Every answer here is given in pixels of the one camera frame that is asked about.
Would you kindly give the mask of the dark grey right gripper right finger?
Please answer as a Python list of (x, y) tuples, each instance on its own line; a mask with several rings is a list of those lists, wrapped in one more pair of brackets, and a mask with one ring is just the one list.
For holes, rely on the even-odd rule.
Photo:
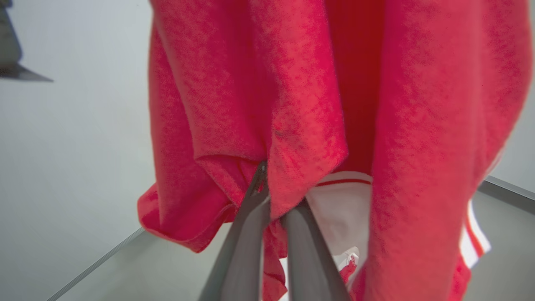
[(282, 218), (287, 231), (289, 300), (349, 301), (350, 296), (307, 201)]

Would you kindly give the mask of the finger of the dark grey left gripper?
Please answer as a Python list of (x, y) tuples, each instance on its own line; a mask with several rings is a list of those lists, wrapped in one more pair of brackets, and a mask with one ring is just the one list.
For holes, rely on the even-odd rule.
[(20, 64), (1, 65), (0, 77), (2, 79), (29, 82), (53, 82), (50, 78), (37, 74)]

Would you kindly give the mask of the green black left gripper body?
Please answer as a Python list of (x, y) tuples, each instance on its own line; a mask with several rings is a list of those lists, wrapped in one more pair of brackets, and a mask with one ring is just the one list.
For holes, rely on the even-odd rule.
[(12, 25), (8, 8), (12, 0), (0, 1), (0, 63), (17, 64), (22, 57), (22, 49)]

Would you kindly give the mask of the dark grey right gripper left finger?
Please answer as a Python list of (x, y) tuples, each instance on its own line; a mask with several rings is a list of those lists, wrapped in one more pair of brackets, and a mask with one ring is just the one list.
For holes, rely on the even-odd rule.
[(266, 161), (261, 162), (208, 276), (201, 301), (259, 301), (263, 233), (270, 224)]

